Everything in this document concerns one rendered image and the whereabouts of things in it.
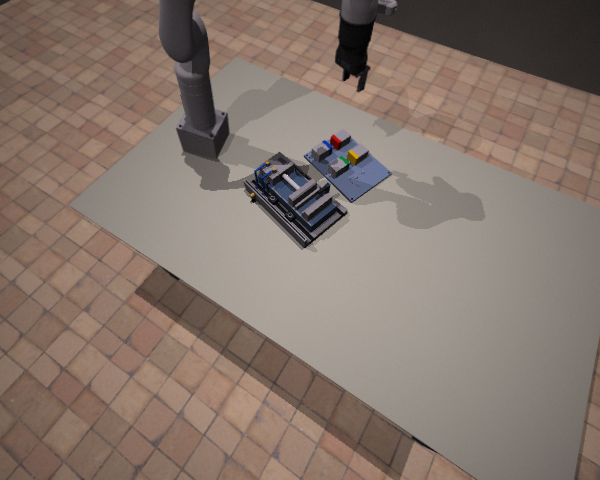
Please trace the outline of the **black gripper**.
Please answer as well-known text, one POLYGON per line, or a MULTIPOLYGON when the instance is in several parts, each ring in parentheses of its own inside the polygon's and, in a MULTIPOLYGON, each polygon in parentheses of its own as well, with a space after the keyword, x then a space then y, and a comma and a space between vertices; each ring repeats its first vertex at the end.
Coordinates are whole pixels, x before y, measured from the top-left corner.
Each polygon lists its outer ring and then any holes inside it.
POLYGON ((343 68, 343 81, 349 79, 350 74, 356 78, 360 76, 358 93, 364 90, 370 70, 370 66, 366 66, 367 48, 376 13, 393 15, 396 7, 395 0, 342 0, 338 34, 342 44, 339 42, 335 63, 343 68))

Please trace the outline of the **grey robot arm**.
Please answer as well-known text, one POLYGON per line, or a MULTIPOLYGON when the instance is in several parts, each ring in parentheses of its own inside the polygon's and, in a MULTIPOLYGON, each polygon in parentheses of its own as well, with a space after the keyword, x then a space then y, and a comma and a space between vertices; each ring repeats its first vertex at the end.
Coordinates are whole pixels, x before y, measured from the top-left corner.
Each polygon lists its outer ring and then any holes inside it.
POLYGON ((190 126, 208 130, 216 123, 209 43, 205 25, 193 10, 194 4, 195 0, 159 0, 159 38, 166 53, 175 60, 174 70, 190 126))

